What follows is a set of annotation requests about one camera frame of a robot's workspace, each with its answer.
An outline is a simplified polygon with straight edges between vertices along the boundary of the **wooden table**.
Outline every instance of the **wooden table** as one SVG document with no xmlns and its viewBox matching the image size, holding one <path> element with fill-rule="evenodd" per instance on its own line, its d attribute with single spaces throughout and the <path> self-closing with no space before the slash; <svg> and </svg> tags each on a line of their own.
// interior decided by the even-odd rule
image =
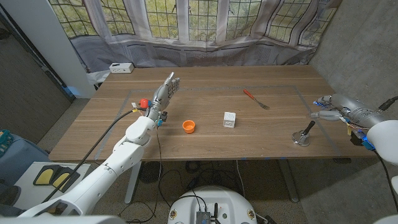
<svg viewBox="0 0 398 224">
<path fill-rule="evenodd" d="M 55 146 L 50 159 L 79 161 L 116 117 L 132 109 L 131 102 L 151 100 L 170 72 L 181 82 L 166 109 L 167 122 L 159 128 L 163 160 L 373 156 L 350 143 L 342 122 L 316 120 L 308 147 L 292 142 L 292 134 L 311 121 L 309 112 L 320 109 L 312 102 L 333 94 L 311 66 L 300 65 L 138 68 L 131 74 L 110 74 Z M 243 88 L 270 109 L 262 109 Z M 235 128 L 223 127 L 224 112 L 236 113 Z M 105 160 L 139 115 L 132 113 L 120 120 L 88 159 Z M 196 123 L 193 134 L 183 131 L 182 123 L 187 119 Z M 142 160 L 159 160 L 157 141 L 151 141 Z"/>
</svg>

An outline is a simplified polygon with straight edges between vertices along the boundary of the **red handle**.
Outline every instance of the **red handle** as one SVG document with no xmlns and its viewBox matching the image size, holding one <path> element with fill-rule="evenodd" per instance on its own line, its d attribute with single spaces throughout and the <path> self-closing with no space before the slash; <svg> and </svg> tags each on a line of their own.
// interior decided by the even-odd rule
<svg viewBox="0 0 398 224">
<path fill-rule="evenodd" d="M 247 94 L 247 96 L 249 96 L 250 98 L 254 99 L 254 96 L 250 94 L 249 91 L 247 91 L 246 89 L 243 89 L 243 92 Z"/>
</svg>

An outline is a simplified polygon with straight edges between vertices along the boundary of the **blue clip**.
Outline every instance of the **blue clip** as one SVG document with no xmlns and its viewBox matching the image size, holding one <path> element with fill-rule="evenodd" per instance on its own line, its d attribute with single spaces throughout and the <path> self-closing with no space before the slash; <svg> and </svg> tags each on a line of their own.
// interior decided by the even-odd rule
<svg viewBox="0 0 398 224">
<path fill-rule="evenodd" d="M 365 136 L 363 139 L 362 145 L 365 146 L 366 149 L 373 151 L 376 148 L 368 141 L 368 137 Z"/>
</svg>

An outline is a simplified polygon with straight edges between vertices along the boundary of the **window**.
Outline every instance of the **window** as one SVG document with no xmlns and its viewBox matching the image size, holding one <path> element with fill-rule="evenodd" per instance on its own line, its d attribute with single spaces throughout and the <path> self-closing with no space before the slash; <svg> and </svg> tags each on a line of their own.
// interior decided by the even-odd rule
<svg viewBox="0 0 398 224">
<path fill-rule="evenodd" d="M 97 35 L 82 0 L 50 0 L 50 4 L 69 38 Z"/>
<path fill-rule="evenodd" d="M 152 36 L 178 39 L 175 0 L 145 0 L 145 4 Z"/>
<path fill-rule="evenodd" d="M 261 0 L 230 0 L 226 40 L 250 35 L 251 27 L 257 19 Z"/>
<path fill-rule="evenodd" d="M 268 37 L 289 43 L 292 29 L 310 3 L 311 0 L 285 0 L 272 21 Z"/>
<path fill-rule="evenodd" d="M 323 31 L 328 26 L 335 12 L 336 9 L 322 9 L 318 17 L 302 34 L 300 38 L 300 44 L 316 47 L 321 39 Z"/>
<path fill-rule="evenodd" d="M 218 0 L 189 1 L 189 40 L 216 40 Z"/>
<path fill-rule="evenodd" d="M 101 0 L 101 5 L 112 35 L 134 34 L 123 0 Z"/>
</svg>

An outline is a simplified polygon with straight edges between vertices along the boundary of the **yellow pad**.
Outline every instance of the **yellow pad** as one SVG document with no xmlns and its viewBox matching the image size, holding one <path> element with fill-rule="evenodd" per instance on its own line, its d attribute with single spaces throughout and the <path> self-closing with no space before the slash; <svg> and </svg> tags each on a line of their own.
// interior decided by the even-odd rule
<svg viewBox="0 0 398 224">
<path fill-rule="evenodd" d="M 40 184 L 50 184 L 51 176 L 53 174 L 54 170 L 48 169 L 43 171 L 39 178 L 37 178 L 35 184 L 40 185 Z"/>
<path fill-rule="evenodd" d="M 54 187 L 58 187 L 58 185 L 60 185 L 60 184 L 62 183 L 62 181 L 65 180 L 65 178 L 67 178 L 68 175 L 69 175 L 69 173 L 61 174 L 61 175 L 54 181 L 54 183 L 52 183 L 52 185 L 53 185 Z M 67 184 L 68 181 L 69 181 L 69 180 L 67 180 L 67 181 L 62 185 L 62 187 L 60 187 L 60 190 L 62 190 L 62 188 L 65 186 L 65 184 Z"/>
<path fill-rule="evenodd" d="M 348 124 L 347 124 L 347 134 L 349 135 L 349 136 L 351 136 L 351 132 L 352 132 L 353 130 L 348 126 Z"/>
</svg>

